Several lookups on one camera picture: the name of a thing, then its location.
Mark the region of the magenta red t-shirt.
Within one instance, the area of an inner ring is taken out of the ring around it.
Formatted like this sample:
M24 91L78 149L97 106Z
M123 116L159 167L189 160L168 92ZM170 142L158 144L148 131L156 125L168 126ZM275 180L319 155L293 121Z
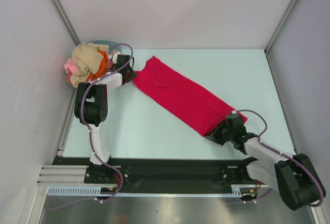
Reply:
M234 108L157 57L137 72L133 83L201 136L213 131Z

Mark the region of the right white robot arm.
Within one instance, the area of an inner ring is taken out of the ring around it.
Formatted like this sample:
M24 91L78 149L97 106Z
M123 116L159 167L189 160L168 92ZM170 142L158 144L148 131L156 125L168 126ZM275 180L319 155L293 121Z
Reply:
M231 142L248 156L238 170L241 182L268 185L293 211L322 205L326 191L310 158L304 153L287 154L264 142L261 134L248 132L240 111L228 114L205 137L220 145Z

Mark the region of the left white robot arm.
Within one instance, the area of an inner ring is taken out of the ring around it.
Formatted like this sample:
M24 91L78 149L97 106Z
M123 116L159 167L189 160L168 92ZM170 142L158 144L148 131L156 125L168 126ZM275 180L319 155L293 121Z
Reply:
M87 128L91 148L90 162L84 182L110 183L119 173L110 165L110 151L105 138L108 116L108 92L132 81L136 77L131 55L117 54L112 57L113 66L103 77L78 85L74 115Z

